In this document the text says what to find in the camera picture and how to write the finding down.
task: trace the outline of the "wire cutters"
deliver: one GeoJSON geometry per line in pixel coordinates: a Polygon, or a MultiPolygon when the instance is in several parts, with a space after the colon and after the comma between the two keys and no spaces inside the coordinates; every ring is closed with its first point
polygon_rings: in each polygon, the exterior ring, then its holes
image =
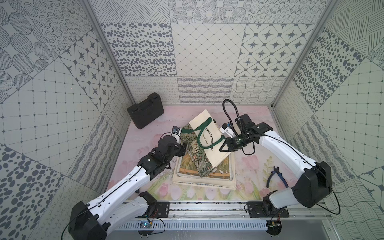
{"type": "Polygon", "coordinates": [[[271,175],[269,175],[268,180],[266,181],[266,187],[269,188],[269,182],[271,181],[271,178],[273,177],[273,175],[275,173],[277,173],[279,178],[283,181],[285,187],[288,188],[288,183],[285,181],[283,174],[281,172],[279,172],[279,167],[275,167],[275,166],[273,166],[273,171],[271,172],[271,175]]]}

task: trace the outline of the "patterned cloth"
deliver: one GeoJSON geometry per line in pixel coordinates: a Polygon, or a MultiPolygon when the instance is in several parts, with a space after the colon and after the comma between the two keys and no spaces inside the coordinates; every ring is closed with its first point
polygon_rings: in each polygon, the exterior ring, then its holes
{"type": "MultiPolygon", "coordinates": [[[[193,129],[187,124],[183,129],[193,129]]],[[[181,140],[187,144],[187,152],[192,158],[193,163],[197,167],[200,177],[206,177],[213,171],[212,164],[205,155],[204,149],[197,143],[197,135],[195,132],[180,134],[181,140]]]]}

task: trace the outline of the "stack of fabric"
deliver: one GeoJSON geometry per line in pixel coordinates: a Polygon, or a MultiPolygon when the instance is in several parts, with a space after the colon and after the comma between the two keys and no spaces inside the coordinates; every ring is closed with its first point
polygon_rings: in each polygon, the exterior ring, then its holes
{"type": "Polygon", "coordinates": [[[207,110],[184,126],[180,137],[187,150],[177,158],[174,183],[236,189],[235,154],[219,151],[225,138],[207,110]]]}

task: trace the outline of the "patterned wall tile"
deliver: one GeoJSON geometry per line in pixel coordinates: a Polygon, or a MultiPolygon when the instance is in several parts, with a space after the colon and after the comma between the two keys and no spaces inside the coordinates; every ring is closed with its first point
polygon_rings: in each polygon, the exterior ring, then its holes
{"type": "Polygon", "coordinates": [[[167,0],[91,0],[101,23],[170,22],[167,0]]]}
{"type": "Polygon", "coordinates": [[[172,25],[177,76],[233,77],[243,24],[172,25]]]}
{"type": "Polygon", "coordinates": [[[287,77],[314,24],[247,24],[236,76],[287,77]]]}
{"type": "Polygon", "coordinates": [[[384,3],[341,0],[326,28],[367,55],[384,37],[384,3]]]}
{"type": "Polygon", "coordinates": [[[180,103],[221,104],[229,98],[233,78],[177,78],[180,103]]]}
{"type": "Polygon", "coordinates": [[[370,170],[358,176],[380,210],[384,212],[384,166],[370,170]]]}
{"type": "Polygon", "coordinates": [[[24,0],[23,7],[59,55],[91,29],[78,0],[24,0]]]}
{"type": "Polygon", "coordinates": [[[57,57],[22,7],[0,4],[0,102],[57,57]]]}
{"type": "Polygon", "coordinates": [[[124,76],[176,76],[169,23],[103,23],[124,76]]]}
{"type": "Polygon", "coordinates": [[[288,83],[275,111],[288,141],[313,115],[294,82],[288,83]]]}
{"type": "Polygon", "coordinates": [[[271,104],[285,77],[235,77],[230,99],[238,104],[271,104]]]}
{"type": "MultiPolygon", "coordinates": [[[[65,225],[70,221],[72,207],[80,201],[88,203],[98,196],[99,193],[65,177],[51,200],[52,204],[47,207],[28,239],[60,239],[65,225]]],[[[72,239],[67,230],[63,239],[72,239]]]]}
{"type": "Polygon", "coordinates": [[[172,23],[247,23],[252,0],[168,0],[172,23]]]}
{"type": "Polygon", "coordinates": [[[113,93],[118,77],[93,29],[59,58],[101,112],[113,93]]]}
{"type": "Polygon", "coordinates": [[[180,104],[177,77],[127,77],[126,82],[136,103],[156,92],[163,104],[180,104]]]}
{"type": "Polygon", "coordinates": [[[313,111],[355,70],[364,56],[324,28],[293,81],[313,111]]]}
{"type": "Polygon", "coordinates": [[[332,184],[356,176],[315,115],[312,115],[289,142],[315,161],[328,163],[332,169],[332,184]]]}
{"type": "Polygon", "coordinates": [[[252,23],[317,23],[328,0],[252,0],[252,23]]]}
{"type": "Polygon", "coordinates": [[[67,176],[97,191],[103,192],[118,156],[121,140],[107,119],[101,115],[80,150],[67,176]]]}
{"type": "Polygon", "coordinates": [[[384,70],[364,59],[316,112],[356,173],[384,166],[384,70]]]}
{"type": "Polygon", "coordinates": [[[382,38],[376,47],[369,52],[367,58],[379,67],[384,68],[384,38],[382,38]]]}
{"type": "Polygon", "coordinates": [[[3,145],[0,151],[2,239],[27,239],[64,175],[3,145]]]}
{"type": "Polygon", "coordinates": [[[100,112],[60,59],[1,105],[1,143],[65,174],[100,112]]]}
{"type": "MultiPolygon", "coordinates": [[[[384,214],[357,177],[333,186],[333,190],[339,199],[341,213],[332,216],[343,239],[384,237],[384,214]]],[[[338,211],[333,194],[324,201],[328,209],[338,211]]]]}
{"type": "Polygon", "coordinates": [[[132,106],[132,102],[128,98],[123,85],[118,82],[111,98],[105,104],[102,115],[107,118],[108,123],[119,136],[120,139],[125,138],[131,117],[127,108],[132,106]]]}

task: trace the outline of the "folded cloth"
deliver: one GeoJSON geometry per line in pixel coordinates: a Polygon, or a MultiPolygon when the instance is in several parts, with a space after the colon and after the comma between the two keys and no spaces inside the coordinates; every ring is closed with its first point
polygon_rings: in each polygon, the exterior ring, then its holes
{"type": "Polygon", "coordinates": [[[187,151],[201,177],[209,175],[229,155],[229,152],[219,151],[225,137],[207,110],[185,125],[180,136],[187,143],[187,151]]]}
{"type": "MultiPolygon", "coordinates": [[[[190,124],[185,125],[183,129],[193,130],[190,124]]],[[[204,149],[197,143],[196,133],[181,133],[180,137],[182,142],[187,144],[187,152],[191,156],[200,177],[208,176],[213,171],[214,167],[209,162],[204,149]]]]}

